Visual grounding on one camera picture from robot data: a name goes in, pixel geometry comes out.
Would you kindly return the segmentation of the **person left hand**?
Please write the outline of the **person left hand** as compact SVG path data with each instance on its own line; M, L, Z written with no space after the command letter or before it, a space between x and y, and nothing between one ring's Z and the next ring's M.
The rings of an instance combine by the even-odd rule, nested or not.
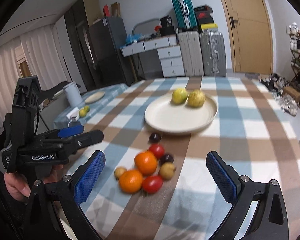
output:
M57 172L63 168L63 165L55 165L52 167L50 175L43 179L45 184L54 183L58 181ZM26 198L29 198L31 188L26 178L18 173L7 173L4 174L4 182L7 191L13 199L23 202Z

